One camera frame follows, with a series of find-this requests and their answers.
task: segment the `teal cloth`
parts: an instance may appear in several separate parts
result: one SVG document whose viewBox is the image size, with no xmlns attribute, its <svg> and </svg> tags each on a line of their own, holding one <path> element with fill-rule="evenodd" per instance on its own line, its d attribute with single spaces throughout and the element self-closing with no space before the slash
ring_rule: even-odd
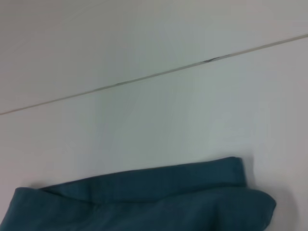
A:
<svg viewBox="0 0 308 231">
<path fill-rule="evenodd" d="M 263 231 L 275 206 L 229 157 L 18 188 L 0 231 Z"/>
</svg>

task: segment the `folded cloth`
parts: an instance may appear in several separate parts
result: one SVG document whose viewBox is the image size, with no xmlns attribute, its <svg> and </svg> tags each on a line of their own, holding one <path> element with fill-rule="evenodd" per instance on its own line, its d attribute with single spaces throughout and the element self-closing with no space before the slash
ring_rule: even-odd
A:
<svg viewBox="0 0 308 231">
<path fill-rule="evenodd" d="M 263 231 L 274 208 L 231 157 L 18 188 L 0 231 Z"/>
</svg>

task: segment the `gray line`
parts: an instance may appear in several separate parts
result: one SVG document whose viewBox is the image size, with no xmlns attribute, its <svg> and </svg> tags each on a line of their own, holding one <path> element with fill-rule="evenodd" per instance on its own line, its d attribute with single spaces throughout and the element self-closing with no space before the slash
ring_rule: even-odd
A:
<svg viewBox="0 0 308 231">
<path fill-rule="evenodd" d="M 259 47 L 250 48 L 250 49 L 247 49 L 247 50 L 244 50 L 244 51 L 235 52 L 235 53 L 232 53 L 232 54 L 223 55 L 223 56 L 220 56 L 220 57 L 216 57 L 216 58 L 213 58 L 213 59 L 208 59 L 208 60 L 197 62 L 197 63 L 194 63 L 194 64 L 190 64 L 190 65 L 186 65 L 186 66 L 181 66 L 181 67 L 174 68 L 174 69 L 171 69 L 171 70 L 168 70 L 168 71 L 159 72 L 159 73 L 156 73 L 156 74 L 153 74 L 153 75 L 149 75 L 149 76 L 145 76 L 145 77 L 141 77 L 141 78 L 136 78 L 136 79 L 132 79 L 132 80 L 128 80 L 128 81 L 112 84 L 112 85 L 101 87 L 101 88 L 97 88 L 97 89 L 94 89 L 94 90 L 89 90 L 89 91 L 86 91 L 86 92 L 83 92 L 83 93 L 79 93 L 79 94 L 75 94 L 75 95 L 70 95 L 70 96 L 65 96 L 65 97 L 62 97 L 62 98 L 59 98 L 59 99 L 50 100 L 50 101 L 47 101 L 47 102 L 38 103 L 38 104 L 34 104 L 34 105 L 31 105 L 31 106 L 27 106 L 27 107 L 21 107 L 21 108 L 13 109 L 13 110 L 10 110 L 10 111 L 7 111 L 7 112 L 0 113 L 0 116 L 1 115 L 5 115 L 5 114 L 9 114 L 9 113 L 13 113 L 13 112 L 18 112 L 18 111 L 25 110 L 25 109 L 32 108 L 32 107 L 38 107 L 38 106 L 45 105 L 45 104 L 48 104 L 48 103 L 54 103 L 54 102 L 57 102 L 57 101 L 74 98 L 74 97 L 80 96 L 80 95 L 90 94 L 90 93 L 93 93 L 93 92 L 96 92 L 96 91 L 100 91 L 100 90 L 114 88 L 114 87 L 117 87 L 117 86 L 121 86 L 121 85 L 128 84 L 128 83 L 133 83 L 133 82 L 137 82 L 137 81 L 141 81 L 141 80 L 145 80 L 145 79 L 148 79 L 148 78 L 153 78 L 153 77 L 156 77 L 156 76 L 165 75 L 165 74 L 168 74 L 168 73 L 184 70 L 184 69 L 187 69 L 187 68 L 190 68 L 190 67 L 199 66 L 199 65 L 202 65 L 202 64 L 207 64 L 207 63 L 210 63 L 210 62 L 214 62 L 214 61 L 218 61 L 218 60 L 234 57 L 234 56 L 237 56 L 237 55 L 246 54 L 246 53 L 257 51 L 257 50 L 261 50 L 261 49 L 264 49 L 264 48 L 273 47 L 273 46 L 280 45 L 280 44 L 283 44 L 283 43 L 292 42 L 292 41 L 296 41 L 296 40 L 300 40 L 300 39 L 306 39 L 306 38 L 308 38 L 308 34 L 297 36 L 297 37 L 293 37 L 291 39 L 288 38 L 288 39 L 285 39 L 285 40 L 281 40 L 281 41 L 278 41 L 278 42 L 273 42 L 273 43 L 270 43 L 270 44 L 267 44 L 267 45 L 263 45 L 263 46 L 259 46 Z"/>
</svg>

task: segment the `teal fabric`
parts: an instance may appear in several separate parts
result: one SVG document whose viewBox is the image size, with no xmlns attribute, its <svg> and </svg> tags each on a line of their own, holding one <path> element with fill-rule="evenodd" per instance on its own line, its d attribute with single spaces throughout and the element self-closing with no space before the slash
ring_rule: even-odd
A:
<svg viewBox="0 0 308 231">
<path fill-rule="evenodd" d="M 0 231 L 263 231 L 275 205 L 229 157 L 18 188 Z"/>
</svg>

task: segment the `white surface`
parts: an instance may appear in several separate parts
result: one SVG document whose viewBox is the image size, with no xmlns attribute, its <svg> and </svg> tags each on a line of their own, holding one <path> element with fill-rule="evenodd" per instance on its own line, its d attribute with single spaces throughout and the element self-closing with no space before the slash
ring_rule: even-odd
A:
<svg viewBox="0 0 308 231">
<path fill-rule="evenodd" d="M 307 0 L 2 0 L 0 112 L 308 32 Z"/>
<path fill-rule="evenodd" d="M 306 39 L 0 116 L 0 217 L 19 186 L 236 155 L 269 230 L 306 231 L 307 59 Z"/>
</svg>

